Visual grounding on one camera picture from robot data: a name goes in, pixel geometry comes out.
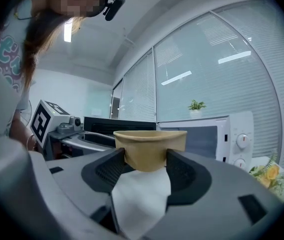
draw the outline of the flower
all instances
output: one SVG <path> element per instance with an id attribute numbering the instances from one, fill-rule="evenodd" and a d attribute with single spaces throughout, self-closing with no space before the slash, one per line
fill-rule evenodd
<path id="1" fill-rule="evenodd" d="M 277 175 L 280 172 L 280 168 L 278 165 L 272 165 L 271 167 L 268 168 L 267 172 L 266 172 L 266 177 L 269 180 L 274 180 L 276 179 Z"/>
<path id="2" fill-rule="evenodd" d="M 257 177 L 257 180 L 263 184 L 267 189 L 269 188 L 269 186 L 271 185 L 271 181 L 270 179 L 268 179 L 267 177 L 265 177 L 264 175 L 261 175 L 259 177 Z"/>

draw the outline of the window blind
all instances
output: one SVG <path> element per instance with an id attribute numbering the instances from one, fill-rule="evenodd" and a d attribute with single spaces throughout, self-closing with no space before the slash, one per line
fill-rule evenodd
<path id="1" fill-rule="evenodd" d="M 269 156 L 278 148 L 281 117 L 270 76 L 255 51 L 222 20 L 205 14 L 167 36 L 154 53 L 157 121 L 190 119 L 192 100 L 205 102 L 203 117 L 252 111 L 253 156 Z"/>
<path id="2" fill-rule="evenodd" d="M 155 73 L 152 52 L 148 52 L 124 76 L 120 119 L 155 122 Z"/>
<path id="3" fill-rule="evenodd" d="M 216 13 L 238 29 L 263 58 L 282 102 L 284 121 L 284 13 L 271 1 L 235 4 Z M 284 143 L 280 165 L 284 168 Z"/>

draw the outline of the white microwave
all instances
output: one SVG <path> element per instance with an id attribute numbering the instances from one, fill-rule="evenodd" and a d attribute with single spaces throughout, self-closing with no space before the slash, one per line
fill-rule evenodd
<path id="1" fill-rule="evenodd" d="M 186 152 L 250 168 L 254 147 L 251 111 L 228 116 L 159 122 L 157 130 L 187 131 Z"/>

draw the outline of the black monitor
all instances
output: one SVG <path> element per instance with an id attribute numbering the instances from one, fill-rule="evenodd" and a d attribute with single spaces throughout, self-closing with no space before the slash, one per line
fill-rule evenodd
<path id="1" fill-rule="evenodd" d="M 155 131 L 156 123 L 85 117 L 83 129 L 113 137 L 116 131 Z"/>

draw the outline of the woman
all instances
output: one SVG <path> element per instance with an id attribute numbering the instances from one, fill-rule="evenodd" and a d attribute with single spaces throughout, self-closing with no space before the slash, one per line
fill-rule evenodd
<path id="1" fill-rule="evenodd" d="M 19 95 L 4 134 L 28 150 L 36 150 L 36 141 L 20 121 L 20 111 L 28 106 L 36 58 L 52 45 L 66 21 L 73 18 L 74 33 L 85 17 L 100 14 L 105 3 L 106 0 L 20 0 L 0 27 L 0 72 Z"/>

